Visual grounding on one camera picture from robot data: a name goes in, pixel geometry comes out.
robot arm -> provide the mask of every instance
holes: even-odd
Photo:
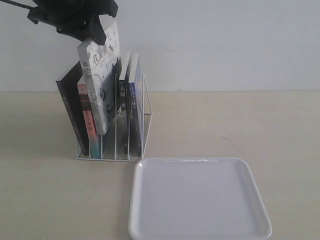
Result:
[[[34,24],[42,22],[56,27],[59,34],[68,35],[79,41],[91,38],[103,45],[106,35],[100,15],[117,16],[118,5],[114,0],[32,0],[31,7],[11,0],[0,2],[29,9],[27,18]]]

table surface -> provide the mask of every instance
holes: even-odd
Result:
[[[318,240],[319,99],[316,91],[154,92],[145,157],[242,158],[271,239]],[[0,103],[0,238],[130,240],[135,164],[75,160],[58,93],[0,93]]]

white plastic plate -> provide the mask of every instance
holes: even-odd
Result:
[[[266,240],[272,227],[239,158],[147,158],[135,167],[134,240]]]

book cover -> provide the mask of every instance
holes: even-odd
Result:
[[[91,150],[91,157],[94,159],[100,158],[100,140],[97,135],[94,117],[92,115],[87,87],[84,77],[80,79],[77,84],[80,102],[82,106],[83,118],[86,126],[86,131],[89,137],[89,146]]]
[[[77,87],[82,75],[81,65],[78,62],[61,80],[55,82],[82,153],[87,156],[89,155],[89,137]]]
[[[129,73],[128,88],[130,95],[130,106],[134,124],[134,136],[137,147],[137,154],[142,155],[143,142],[143,76],[140,67],[139,53],[131,55],[131,68]]]
[[[116,83],[113,66],[120,61],[117,21],[107,27],[105,35],[104,45],[98,45],[88,38],[77,48],[96,131],[100,135],[106,134],[112,124],[109,115],[115,107]]]
[[[120,101],[121,101],[121,114],[124,117],[124,121],[126,122],[125,126],[125,135],[126,138],[124,140],[124,153],[128,153],[128,125],[129,119],[127,116],[130,117],[130,113],[128,106],[129,94],[128,94],[128,81],[131,69],[131,52],[127,52],[123,59],[122,70],[119,77],[119,88],[120,88]]]

white wire book rack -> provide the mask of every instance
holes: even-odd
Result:
[[[109,161],[109,162],[138,162],[143,159],[146,152],[148,135],[152,119],[152,107],[146,82],[143,75],[142,84],[142,111],[141,111],[141,154],[138,154],[138,147],[132,131],[132,122],[127,118],[126,111],[118,111],[114,115],[112,124],[105,135],[99,135],[100,158],[93,158],[91,151],[84,155],[78,141],[76,141],[76,159],[84,161]],[[119,95],[117,95],[117,84],[115,84],[115,106],[118,106]],[[126,106],[131,112],[131,104]]]

